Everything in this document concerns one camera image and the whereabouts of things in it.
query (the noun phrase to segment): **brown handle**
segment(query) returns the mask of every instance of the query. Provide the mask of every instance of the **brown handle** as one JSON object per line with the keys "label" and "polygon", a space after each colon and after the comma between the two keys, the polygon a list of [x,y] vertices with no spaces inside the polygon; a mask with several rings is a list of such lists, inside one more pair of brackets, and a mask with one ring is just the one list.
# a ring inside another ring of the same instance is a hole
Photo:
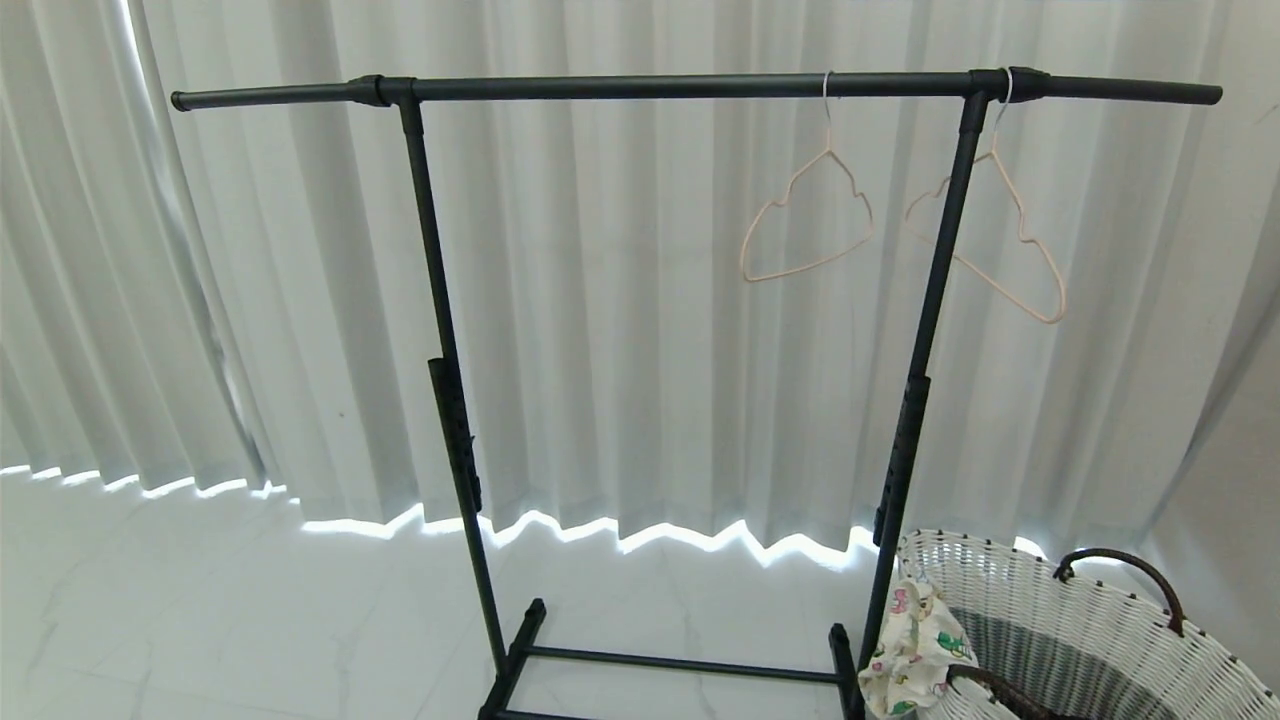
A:
{"label": "brown handle", "polygon": [[1169,584],[1169,580],[1156,570],[1156,566],[1147,562],[1137,555],[1129,555],[1128,552],[1121,552],[1119,550],[1108,550],[1106,547],[1091,547],[1085,550],[1076,550],[1075,552],[1069,552],[1062,561],[1057,564],[1057,570],[1053,570],[1053,578],[1062,580],[1064,583],[1075,577],[1075,570],[1071,569],[1071,562],[1076,560],[1083,560],[1085,557],[1110,557],[1112,560],[1119,560],[1121,562],[1128,562],[1134,568],[1142,570],[1148,578],[1160,585],[1160,592],[1165,593],[1165,602],[1169,603],[1169,629],[1178,633],[1178,637],[1183,637],[1183,620],[1187,615],[1183,612],[1183,603],[1178,600],[1178,594],[1174,592],[1174,585]]}
{"label": "brown handle", "polygon": [[947,669],[947,682],[955,683],[957,678],[968,678],[991,691],[991,694],[1000,701],[1019,720],[1060,720],[1052,710],[1036,702],[1021,688],[982,667],[969,665],[952,665]]}

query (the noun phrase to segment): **black metal garment rack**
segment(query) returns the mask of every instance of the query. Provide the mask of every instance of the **black metal garment rack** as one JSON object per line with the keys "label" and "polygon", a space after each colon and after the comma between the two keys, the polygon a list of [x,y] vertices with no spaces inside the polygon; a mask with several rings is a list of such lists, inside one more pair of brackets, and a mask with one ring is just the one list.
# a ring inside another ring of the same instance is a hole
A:
{"label": "black metal garment rack", "polygon": [[833,673],[791,670],[704,662],[672,657],[650,657],[618,652],[598,652],[536,644],[538,629],[547,618],[541,598],[534,598],[511,646],[502,638],[498,606],[489,578],[484,543],[477,521],[480,511],[480,478],[471,452],[471,427],[467,420],[449,307],[444,258],[440,252],[431,178],[426,163],[421,102],[445,100],[660,100],[714,97],[820,97],[823,73],[809,74],[730,74],[730,76],[622,76],[622,77],[513,77],[513,78],[435,78],[365,76],[344,83],[215,90],[207,92],[174,92],[170,96],[178,110],[230,108],[241,105],[292,105],[302,102],[358,102],[378,108],[396,106],[401,114],[408,146],[410,170],[417,199],[422,247],[435,320],[440,332],[442,357],[428,363],[435,402],[444,428],[445,448],[458,496],[458,510],[466,532],[471,568],[480,593],[480,610],[497,669],[493,689],[480,708],[480,720],[580,720],[566,715],[522,712],[507,707],[520,673],[530,657],[608,662],[641,667],[662,667],[692,673],[718,673],[748,678],[767,678],[835,685],[840,693],[842,715],[861,719],[865,706],[858,689],[856,671],[870,660],[879,635],[884,602],[892,580],[893,553],[902,530],[902,512],[915,464],[916,446],[924,423],[924,406],[929,396],[929,350],[942,309],[947,273],[955,250],[960,214],[964,209],[969,176],[973,170],[987,106],[992,101],[1025,102],[1042,97],[1082,97],[1096,100],[1138,100],[1183,105],[1212,105],[1222,88],[1207,85],[1151,82],[1138,79],[1103,79],[1053,77],[1032,68],[978,69],[952,73],[833,73],[827,78],[827,95],[833,97],[960,97],[959,141],[951,165],[951,183],[942,206],[938,240],[933,251],[924,307],[915,333],[906,389],[899,413],[893,451],[879,509],[876,511],[873,538],[879,547],[876,579],[867,606],[861,652],[855,665],[849,635],[840,624],[828,633]]}

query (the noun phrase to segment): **clothes hanger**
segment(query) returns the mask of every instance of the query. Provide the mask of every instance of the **clothes hanger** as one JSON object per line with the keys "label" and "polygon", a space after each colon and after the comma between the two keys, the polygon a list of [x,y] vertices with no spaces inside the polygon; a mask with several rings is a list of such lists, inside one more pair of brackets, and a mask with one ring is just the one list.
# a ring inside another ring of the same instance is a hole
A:
{"label": "clothes hanger", "polygon": [[[1000,138],[998,135],[1000,120],[1005,117],[1005,110],[1009,109],[1009,101],[1014,95],[1014,73],[1010,72],[1009,68],[1005,68],[1005,74],[1009,76],[1009,88],[1005,94],[1005,102],[1004,105],[1001,105],[1000,113],[996,114],[996,122],[992,123],[991,126],[991,150],[987,150],[984,154],[978,156],[978,159],[974,160],[973,164],[977,165],[978,163],[982,163],[984,160],[991,160],[992,164],[996,165],[996,169],[1000,172],[1000,179],[1005,182],[1005,188],[1009,190],[1009,196],[1014,199],[1014,205],[1018,206],[1018,242],[1034,245],[1036,249],[1039,250],[1041,255],[1044,258],[1044,263],[1048,265],[1050,272],[1053,273],[1053,282],[1057,283],[1057,311],[1053,315],[1042,315],[1041,313],[1033,310],[1029,305],[1015,297],[1014,293],[1005,290],[1005,287],[1001,286],[995,279],[992,279],[991,275],[979,270],[977,265],[974,265],[969,260],[965,260],[960,255],[952,255],[952,259],[963,264],[964,266],[969,268],[970,270],[973,270],[979,278],[986,281],[987,284],[995,288],[996,292],[1004,295],[1005,299],[1007,299],[1010,302],[1020,307],[1024,313],[1027,313],[1032,318],[1036,318],[1041,323],[1044,323],[1046,325],[1052,325],[1066,315],[1066,283],[1062,281],[1062,274],[1057,270],[1057,263],[1053,261],[1053,255],[1048,251],[1048,247],[1046,247],[1044,243],[1041,242],[1039,240],[1027,234],[1027,208],[1023,205],[1023,199],[1018,193],[1018,188],[1014,187],[1014,181],[1009,177],[1009,170],[1005,169],[1005,164],[1000,160],[1000,154],[996,151],[996,141]],[[902,227],[906,228],[908,232],[919,237],[924,242],[928,242],[929,245],[933,245],[933,241],[929,240],[923,233],[916,232],[916,229],[911,227],[910,222],[911,211],[922,200],[927,197],[932,197],[934,200],[941,197],[942,192],[946,191],[947,184],[950,184],[950,182],[951,182],[951,176],[942,178],[942,183],[938,186],[938,190],[933,192],[925,192],[924,195],[913,200],[911,204],[906,206],[906,213],[902,215]]]}
{"label": "clothes hanger", "polygon": [[[822,106],[827,111],[827,145],[822,149],[822,152],[814,155],[812,160],[805,163],[799,170],[796,170],[794,176],[791,176],[791,179],[787,182],[787,191],[782,195],[781,200],[771,200],[765,202],[763,208],[760,208],[760,211],[755,214],[755,219],[751,220],[751,225],[746,228],[746,236],[742,237],[742,249],[737,255],[737,269],[741,270],[742,279],[749,283],[756,283],[760,281],[772,281],[776,278],[785,278],[787,275],[794,275],[796,273],[812,270],[818,265],[824,265],[827,263],[831,263],[832,260],[838,260],[840,258],[849,255],[850,252],[858,250],[867,241],[869,241],[872,237],[876,236],[876,215],[872,213],[872,204],[869,200],[867,200],[867,196],[864,193],[858,191],[858,181],[854,179],[854,173],[849,169],[849,165],[846,165],[845,161],[840,159],[840,155],[836,154],[835,147],[832,147],[831,145],[831,99],[827,97],[827,81],[829,78],[831,78],[831,70],[827,70],[827,74],[822,76]],[[861,240],[841,250],[840,252],[823,258],[822,260],[815,260],[813,263],[809,263],[808,265],[800,265],[799,268],[780,270],[777,273],[769,273],[767,275],[753,275],[746,269],[746,254],[748,250],[751,247],[751,236],[755,233],[755,228],[760,224],[760,219],[764,218],[764,214],[769,211],[771,208],[785,208],[787,202],[791,202],[791,191],[795,190],[796,181],[800,179],[800,176],[812,170],[814,165],[817,165],[824,158],[831,158],[831,160],[836,163],[836,167],[838,167],[845,173],[845,177],[849,178],[849,188],[850,191],[852,191],[854,197],[861,200],[863,206],[867,208],[867,234]]]}

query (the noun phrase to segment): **white marble floor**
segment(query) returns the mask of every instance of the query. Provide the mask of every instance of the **white marble floor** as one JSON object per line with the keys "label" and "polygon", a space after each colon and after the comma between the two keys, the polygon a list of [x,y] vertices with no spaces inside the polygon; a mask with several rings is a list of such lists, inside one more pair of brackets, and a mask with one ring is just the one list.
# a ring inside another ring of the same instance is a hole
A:
{"label": "white marble floor", "polygon": [[[493,669],[460,532],[303,530],[284,495],[147,498],[136,484],[0,478],[4,720],[454,720]],[[489,538],[509,642],[829,670],[856,647],[873,556],[767,564],[741,541],[620,548],[531,524]],[[534,660],[511,705],[604,720],[835,719],[826,685]]]}

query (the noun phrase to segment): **basket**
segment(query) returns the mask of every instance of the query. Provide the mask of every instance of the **basket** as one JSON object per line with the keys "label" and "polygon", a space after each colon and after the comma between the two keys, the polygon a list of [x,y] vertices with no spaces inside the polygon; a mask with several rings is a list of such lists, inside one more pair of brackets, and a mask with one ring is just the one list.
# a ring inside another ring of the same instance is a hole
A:
{"label": "basket", "polygon": [[[1075,577],[1073,562],[1098,556],[1144,571],[1167,607]],[[1280,698],[1189,623],[1139,557],[1096,548],[1053,565],[943,530],[905,536],[897,557],[904,575],[942,589],[984,671],[952,667],[951,689],[918,711],[922,720],[1280,719]]]}

